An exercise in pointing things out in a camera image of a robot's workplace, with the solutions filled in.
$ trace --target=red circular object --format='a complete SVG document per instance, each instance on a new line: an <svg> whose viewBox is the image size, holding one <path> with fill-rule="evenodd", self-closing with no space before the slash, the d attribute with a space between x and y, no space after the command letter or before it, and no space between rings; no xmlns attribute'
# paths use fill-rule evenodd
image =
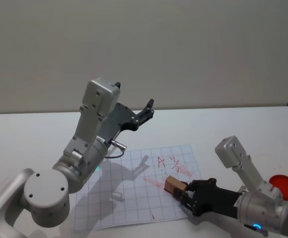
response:
<svg viewBox="0 0 288 238"><path fill-rule="evenodd" d="M269 179L274 187L279 188L283 194L283 199L288 201L288 176L286 175L274 175Z"/></svg>

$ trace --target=red scribble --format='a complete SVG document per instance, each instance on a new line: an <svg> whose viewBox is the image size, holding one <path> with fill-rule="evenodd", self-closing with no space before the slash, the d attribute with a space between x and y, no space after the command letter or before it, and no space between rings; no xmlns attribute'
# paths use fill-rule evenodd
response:
<svg viewBox="0 0 288 238"><path fill-rule="evenodd" d="M164 183L162 182L158 182L157 180L154 180L154 179L151 179L151 178L143 178L146 182L156 186L156 187L159 187L159 188L162 188L164 187Z"/></svg>
<svg viewBox="0 0 288 238"><path fill-rule="evenodd" d="M169 156L169 158L175 162L175 165L178 165L179 160L175 160L175 156Z"/></svg>
<svg viewBox="0 0 288 238"><path fill-rule="evenodd" d="M164 167L166 167L164 161L165 159L161 159L160 157L158 157L158 168L160 163L163 163Z"/></svg>
<svg viewBox="0 0 288 238"><path fill-rule="evenodd" d="M180 170L182 167L184 167L184 166L181 165L181 166L179 167L178 165L176 165L176 166L173 166L172 169L175 168L175 170L177 171L177 173L179 173L179 170Z"/></svg>
<svg viewBox="0 0 288 238"><path fill-rule="evenodd" d="M177 172L183 175L187 175L189 178L193 176L193 172L189 172L184 166L180 166Z"/></svg>

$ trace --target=small wooden cube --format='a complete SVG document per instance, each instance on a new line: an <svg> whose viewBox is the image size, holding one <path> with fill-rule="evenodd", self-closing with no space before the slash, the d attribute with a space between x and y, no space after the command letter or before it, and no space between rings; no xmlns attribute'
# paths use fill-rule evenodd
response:
<svg viewBox="0 0 288 238"><path fill-rule="evenodd" d="M180 182L176 178L172 176L168 176L168 178L165 181L165 190L173 195L173 190L177 188L181 190L182 192L185 192L187 189L187 185L184 183Z"/></svg>

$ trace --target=grid paper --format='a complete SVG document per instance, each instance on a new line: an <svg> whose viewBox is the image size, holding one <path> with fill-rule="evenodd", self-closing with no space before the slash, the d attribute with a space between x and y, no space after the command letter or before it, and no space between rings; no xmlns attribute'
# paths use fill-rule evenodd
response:
<svg viewBox="0 0 288 238"><path fill-rule="evenodd" d="M201 179L190 145L127 151L121 158L105 159L76 193L73 230L187 217L180 203L164 191L169 175L186 182Z"/></svg>

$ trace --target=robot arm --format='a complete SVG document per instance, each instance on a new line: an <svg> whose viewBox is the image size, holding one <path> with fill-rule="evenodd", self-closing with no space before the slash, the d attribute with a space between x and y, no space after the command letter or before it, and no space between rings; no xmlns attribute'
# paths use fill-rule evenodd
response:
<svg viewBox="0 0 288 238"><path fill-rule="evenodd" d="M81 116L70 142L53 169L21 171L0 193L0 238L25 238L13 225L23 209L42 227L61 224L70 211L69 193L79 191L96 167L117 146L123 130L137 130L153 117L154 100L139 114L117 103L120 83L101 78L88 83L80 107Z"/></svg>
<svg viewBox="0 0 288 238"><path fill-rule="evenodd" d="M201 216L216 212L238 219L247 228L267 236L268 231L288 236L288 201L284 201L278 188L267 183L258 173L250 156L236 136L224 139L215 151L227 168L237 172L244 184L238 192L216 186L216 179L194 180L186 190L193 195L174 189L174 197Z"/></svg>

